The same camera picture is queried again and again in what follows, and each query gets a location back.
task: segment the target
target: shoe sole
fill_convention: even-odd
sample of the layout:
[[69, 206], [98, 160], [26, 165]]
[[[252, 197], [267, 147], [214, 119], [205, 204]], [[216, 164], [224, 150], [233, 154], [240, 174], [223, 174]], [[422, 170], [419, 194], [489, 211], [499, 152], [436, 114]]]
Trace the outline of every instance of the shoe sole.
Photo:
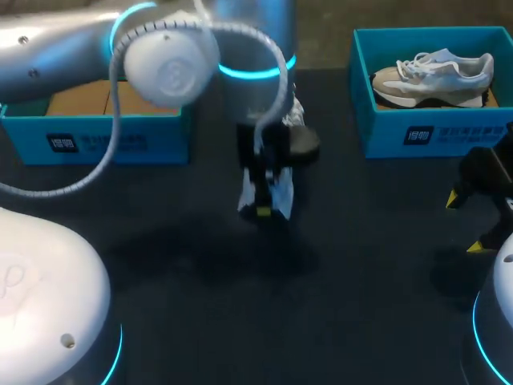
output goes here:
[[420, 103], [428, 99], [440, 100], [454, 107], [481, 108], [483, 106], [483, 95], [475, 96], [472, 99], [466, 99], [463, 101], [454, 101], [451, 100], [451, 97], [443, 98], [442, 96], [440, 96], [438, 98], [434, 98], [433, 96], [425, 96], [418, 98], [400, 98], [398, 96], [387, 95], [383, 92], [377, 91], [376, 89], [374, 89], [374, 92], [376, 92], [377, 95], [382, 97], [384, 100], [392, 103], [393, 105], [404, 108], [415, 108]]

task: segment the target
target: shoelace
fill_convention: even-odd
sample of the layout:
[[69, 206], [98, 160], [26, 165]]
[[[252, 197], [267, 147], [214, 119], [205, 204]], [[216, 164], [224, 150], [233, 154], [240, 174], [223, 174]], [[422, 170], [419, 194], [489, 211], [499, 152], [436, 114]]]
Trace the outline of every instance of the shoelace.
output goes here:
[[421, 52], [420, 54], [416, 54], [413, 61], [405, 60], [402, 62], [401, 60], [397, 61], [398, 72], [399, 75], [403, 79], [408, 79], [412, 75], [430, 75], [433, 74], [434, 71], [430, 66], [433, 59], [428, 59], [425, 62], [420, 63], [420, 59], [424, 56], [429, 55], [426, 52]]

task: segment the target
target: white dome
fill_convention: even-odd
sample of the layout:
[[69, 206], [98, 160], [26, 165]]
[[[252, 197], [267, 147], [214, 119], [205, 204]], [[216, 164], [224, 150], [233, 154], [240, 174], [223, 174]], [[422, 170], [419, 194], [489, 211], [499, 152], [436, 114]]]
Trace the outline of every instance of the white dome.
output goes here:
[[44, 385], [102, 330], [107, 271], [77, 233], [0, 209], [0, 385]]

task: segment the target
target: box label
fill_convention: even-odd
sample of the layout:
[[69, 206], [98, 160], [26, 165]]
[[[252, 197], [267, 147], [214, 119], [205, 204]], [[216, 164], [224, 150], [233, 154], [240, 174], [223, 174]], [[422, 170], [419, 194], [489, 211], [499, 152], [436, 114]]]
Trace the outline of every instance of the box label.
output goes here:
[[412, 126], [406, 131], [404, 138], [404, 145], [424, 145], [428, 144], [433, 135], [433, 126]]
[[[110, 135], [82, 135], [80, 141], [86, 152], [105, 152]], [[147, 137], [145, 135], [121, 135], [118, 145], [119, 152], [146, 152], [148, 151]]]
[[440, 144], [495, 144], [504, 135], [505, 128], [492, 127], [440, 127], [436, 143]]
[[46, 139], [53, 152], [79, 152], [71, 134], [47, 134]]

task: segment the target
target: floor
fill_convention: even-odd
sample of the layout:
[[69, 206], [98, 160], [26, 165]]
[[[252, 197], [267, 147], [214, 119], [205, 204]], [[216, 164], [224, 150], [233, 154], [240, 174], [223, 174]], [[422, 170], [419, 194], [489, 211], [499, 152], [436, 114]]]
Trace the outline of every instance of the floor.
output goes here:
[[[0, 14], [64, 10], [93, 1], [0, 0]], [[297, 0], [297, 9], [300, 68], [344, 67], [355, 28], [499, 25], [513, 32], [511, 0]]]
[[[471, 300], [441, 298], [430, 273], [495, 211], [482, 197], [445, 208], [458, 159], [366, 161], [347, 78], [298, 72], [322, 147], [317, 164], [294, 172], [290, 225], [257, 228], [237, 214], [235, 136], [215, 88], [199, 105], [187, 167], [112, 167], [53, 201], [0, 195], [2, 207], [65, 225], [102, 256], [126, 333], [123, 385], [464, 384]], [[24, 168], [1, 134], [4, 183], [56, 188], [88, 170]]]

